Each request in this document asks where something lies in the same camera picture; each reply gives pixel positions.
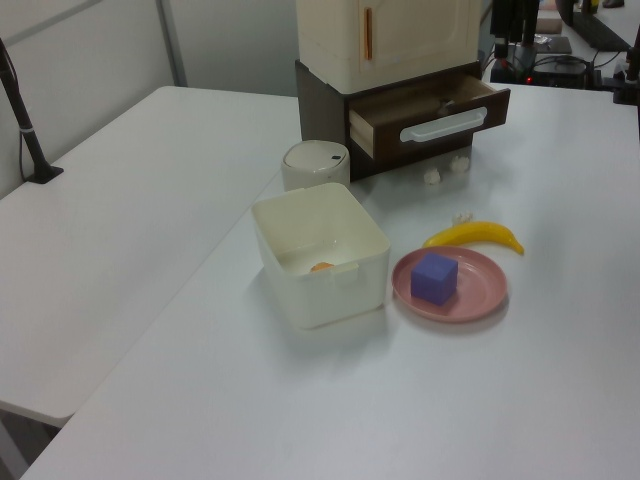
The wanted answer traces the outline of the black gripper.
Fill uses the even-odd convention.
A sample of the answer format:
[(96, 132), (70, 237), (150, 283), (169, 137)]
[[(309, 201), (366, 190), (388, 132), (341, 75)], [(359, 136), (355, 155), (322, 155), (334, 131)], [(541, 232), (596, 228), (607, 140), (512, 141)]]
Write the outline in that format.
[(495, 37), (494, 56), (507, 57), (508, 39), (521, 39), (522, 46), (532, 47), (537, 17), (537, 0), (493, 0), (491, 34)]

